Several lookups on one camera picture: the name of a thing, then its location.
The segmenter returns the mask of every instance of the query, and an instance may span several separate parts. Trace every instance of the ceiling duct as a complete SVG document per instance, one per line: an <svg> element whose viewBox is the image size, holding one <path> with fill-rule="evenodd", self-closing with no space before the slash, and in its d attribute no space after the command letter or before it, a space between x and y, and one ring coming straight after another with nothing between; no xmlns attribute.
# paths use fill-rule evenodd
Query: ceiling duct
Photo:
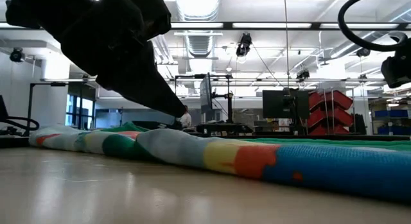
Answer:
<svg viewBox="0 0 411 224"><path fill-rule="evenodd" d="M411 22L411 9L410 8L411 8L410 3L407 3L406 5L402 6L401 8L396 10L394 13L392 13L391 15L389 15L388 17L382 20L389 21L389 22ZM358 34L358 36L363 38L366 41L374 42L388 35L388 33L389 33L388 31L372 31L372 32L365 31L365 32L361 32L360 34ZM331 59L341 58L355 51L358 51L361 48L362 47L348 40L336 48L324 50L324 59L331 60ZM323 50L315 51L314 53L312 53L312 55L322 56L322 52ZM315 56L309 56L299 65L310 66L311 64L314 64L316 62L317 60Z"/></svg>
<svg viewBox="0 0 411 224"><path fill-rule="evenodd" d="M215 21L218 15L220 0L176 0L180 21L209 22ZM215 37L204 35L213 31L187 31L190 34L184 37L189 57L205 58L213 55ZM210 72L213 66L212 60L189 60L189 66L194 73Z"/></svg>

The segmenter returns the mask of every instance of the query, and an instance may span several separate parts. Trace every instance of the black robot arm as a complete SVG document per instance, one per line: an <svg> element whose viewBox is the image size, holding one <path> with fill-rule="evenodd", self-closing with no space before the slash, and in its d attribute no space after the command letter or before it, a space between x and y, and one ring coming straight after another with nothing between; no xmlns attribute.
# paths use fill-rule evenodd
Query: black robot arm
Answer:
<svg viewBox="0 0 411 224"><path fill-rule="evenodd" d="M170 18L163 0L11 0L6 12L8 24L44 28L102 87L180 117L185 108L158 73L147 41L168 32Z"/></svg>
<svg viewBox="0 0 411 224"><path fill-rule="evenodd" d="M384 75L384 79L390 88L396 88L404 83L411 82L411 71L409 66L411 65L411 40L407 35L402 32L392 32L389 35L397 44L393 45L381 45L368 42L360 37L356 36L345 23L346 11L355 3L361 0L348 0L338 13L338 25L341 32L353 43L364 47L366 49L374 51L395 51L393 57L388 57L381 67L381 72Z"/></svg>

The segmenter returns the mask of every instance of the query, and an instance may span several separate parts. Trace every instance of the yellow patch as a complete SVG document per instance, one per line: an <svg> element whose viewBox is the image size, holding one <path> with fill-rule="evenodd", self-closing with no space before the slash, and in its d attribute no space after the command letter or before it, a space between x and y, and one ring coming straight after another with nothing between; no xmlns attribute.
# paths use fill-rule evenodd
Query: yellow patch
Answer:
<svg viewBox="0 0 411 224"><path fill-rule="evenodd" d="M207 169L235 174L234 160L238 151L237 141L211 142L204 150L204 164Z"/></svg>

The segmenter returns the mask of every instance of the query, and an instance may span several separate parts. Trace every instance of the desk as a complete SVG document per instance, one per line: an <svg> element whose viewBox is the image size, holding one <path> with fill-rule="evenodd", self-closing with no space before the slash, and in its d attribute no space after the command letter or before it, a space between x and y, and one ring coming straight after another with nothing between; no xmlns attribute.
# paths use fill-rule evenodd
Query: desk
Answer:
<svg viewBox="0 0 411 224"><path fill-rule="evenodd" d="M211 132L227 132L233 135L250 134L252 129L241 123L204 123L196 127L197 132L210 134Z"/></svg>

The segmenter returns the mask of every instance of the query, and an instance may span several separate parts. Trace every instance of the black monitor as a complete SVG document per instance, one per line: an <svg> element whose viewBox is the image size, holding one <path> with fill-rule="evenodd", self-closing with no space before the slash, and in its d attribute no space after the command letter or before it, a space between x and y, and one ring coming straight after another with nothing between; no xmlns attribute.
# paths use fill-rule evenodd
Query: black monitor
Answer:
<svg viewBox="0 0 411 224"><path fill-rule="evenodd" d="M210 73L207 73L200 84L200 102L201 113L206 113L213 109L213 102L211 101L211 81Z"/></svg>
<svg viewBox="0 0 411 224"><path fill-rule="evenodd" d="M299 118L310 118L310 101L308 91L291 91L291 96L285 90L263 90L264 118L295 118L293 113L294 99Z"/></svg>
<svg viewBox="0 0 411 224"><path fill-rule="evenodd" d="M4 103L3 96L0 95L0 120L6 119L8 117L6 104Z"/></svg>

